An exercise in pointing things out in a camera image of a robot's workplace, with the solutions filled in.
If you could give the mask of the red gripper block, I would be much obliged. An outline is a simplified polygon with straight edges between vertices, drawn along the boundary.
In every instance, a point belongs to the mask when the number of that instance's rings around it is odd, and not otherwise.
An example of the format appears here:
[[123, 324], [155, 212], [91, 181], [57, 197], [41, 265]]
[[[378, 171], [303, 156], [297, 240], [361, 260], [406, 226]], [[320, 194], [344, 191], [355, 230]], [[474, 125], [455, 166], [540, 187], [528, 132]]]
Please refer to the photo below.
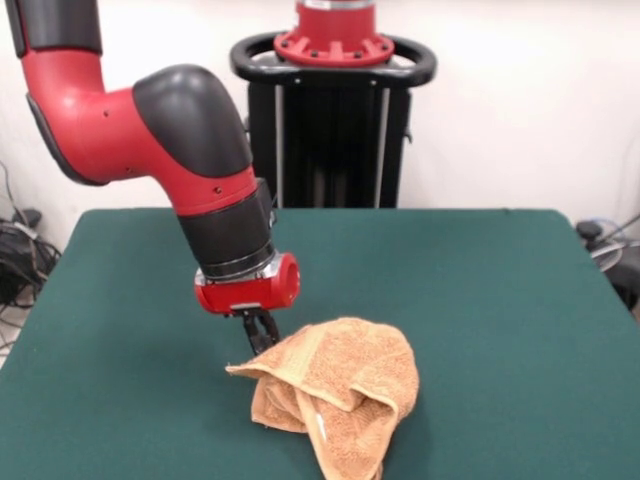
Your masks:
[[[263, 268], [233, 280], [207, 279], [198, 269], [194, 289], [200, 305], [211, 313], [232, 314], [263, 309], [258, 316], [251, 312], [242, 313], [247, 339], [257, 356], [262, 352], [263, 344], [271, 347], [280, 341], [278, 326], [269, 311], [293, 305], [300, 292], [300, 271], [293, 254], [277, 253]], [[263, 342], [257, 319], [264, 328]]]

